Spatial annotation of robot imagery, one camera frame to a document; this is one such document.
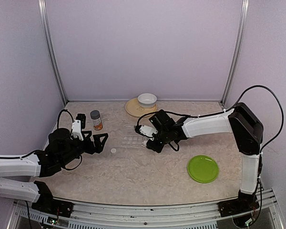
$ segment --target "table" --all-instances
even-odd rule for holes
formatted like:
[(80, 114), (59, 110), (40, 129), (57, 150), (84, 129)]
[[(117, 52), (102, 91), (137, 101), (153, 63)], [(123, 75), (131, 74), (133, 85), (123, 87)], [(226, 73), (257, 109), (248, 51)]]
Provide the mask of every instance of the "table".
[[(125, 111), (126, 102), (74, 102), (68, 109), (74, 117), (87, 116), (85, 130), (93, 130), (90, 111), (99, 110), (103, 129), (93, 134), (108, 133), (104, 151), (83, 154), (82, 164), (73, 171), (63, 170), (45, 182), (55, 197), (91, 203), (115, 205), (174, 205), (198, 203), (237, 196), (241, 183), (241, 154), (233, 134), (198, 136), (180, 142), (180, 151), (165, 146), (158, 154), (144, 147), (122, 146), (126, 126), (134, 126), (137, 118)], [(211, 102), (159, 101), (158, 109), (183, 114), (203, 115), (218, 112), (221, 107)], [(142, 124), (151, 125), (148, 119)], [(67, 114), (61, 116), (60, 127), (71, 128)], [(194, 181), (187, 173), (188, 161), (196, 155), (212, 157), (219, 166), (218, 178), (209, 184)], [(72, 161), (72, 168), (79, 160)]]

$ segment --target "black lid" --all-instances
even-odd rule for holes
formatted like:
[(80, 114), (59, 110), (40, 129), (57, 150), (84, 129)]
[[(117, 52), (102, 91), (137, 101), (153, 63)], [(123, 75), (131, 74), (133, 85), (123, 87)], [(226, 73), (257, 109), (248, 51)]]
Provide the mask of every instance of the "black lid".
[(101, 117), (100, 112), (98, 110), (94, 110), (90, 112), (90, 117), (92, 119), (98, 119)]

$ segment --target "bottle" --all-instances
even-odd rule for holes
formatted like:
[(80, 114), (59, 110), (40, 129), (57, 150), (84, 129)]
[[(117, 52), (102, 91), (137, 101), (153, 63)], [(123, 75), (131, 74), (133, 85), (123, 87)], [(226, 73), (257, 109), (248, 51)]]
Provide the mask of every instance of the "bottle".
[(98, 110), (91, 111), (90, 117), (92, 119), (94, 129), (101, 130), (103, 128), (103, 124), (101, 121), (100, 112)]

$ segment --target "vertical metal pole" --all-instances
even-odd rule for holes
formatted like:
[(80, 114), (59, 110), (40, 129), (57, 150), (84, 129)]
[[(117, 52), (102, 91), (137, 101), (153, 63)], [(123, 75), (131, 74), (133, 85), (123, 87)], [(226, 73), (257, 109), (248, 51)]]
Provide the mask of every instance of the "vertical metal pole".
[(238, 26), (238, 33), (237, 33), (237, 39), (236, 39), (236, 45), (235, 45), (235, 49), (234, 49), (232, 64), (230, 67), (228, 80), (227, 80), (227, 83), (225, 85), (224, 94), (223, 94), (223, 97), (221, 99), (221, 104), (223, 106), (225, 106), (225, 103), (228, 99), (228, 95), (230, 93), (231, 86), (232, 86), (232, 81), (233, 81), (233, 78), (235, 75), (235, 71), (236, 71), (236, 67), (237, 67), (237, 61), (238, 61), (239, 53), (241, 50), (244, 31), (245, 31), (245, 23), (246, 23), (247, 14), (248, 14), (248, 8), (249, 8), (249, 0), (243, 0), (242, 11), (241, 11), (240, 21), (239, 21), (239, 26)]
[(61, 101), (63, 105), (65, 106), (68, 102), (68, 99), (67, 99), (66, 92), (64, 90), (62, 81), (61, 81), (61, 76), (58, 71), (54, 48), (53, 48), (53, 44), (51, 41), (51, 33), (50, 33), (50, 27), (49, 27), (49, 22), (48, 22), (48, 16), (47, 16), (46, 2), (45, 0), (38, 0), (38, 3), (39, 3), (40, 15), (41, 15), (41, 22), (42, 22), (42, 26), (43, 26), (43, 30), (44, 30), (44, 34), (46, 38), (50, 60), (52, 63), (52, 68), (54, 71), (55, 81), (58, 87), (59, 94), (61, 96)]

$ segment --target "bowl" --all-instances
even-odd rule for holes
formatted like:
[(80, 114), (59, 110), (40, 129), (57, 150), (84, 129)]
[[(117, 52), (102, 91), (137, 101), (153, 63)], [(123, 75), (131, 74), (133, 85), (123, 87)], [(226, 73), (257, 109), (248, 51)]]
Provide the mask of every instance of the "bowl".
[(144, 93), (138, 96), (138, 101), (141, 107), (151, 108), (156, 105), (157, 96), (150, 93)]

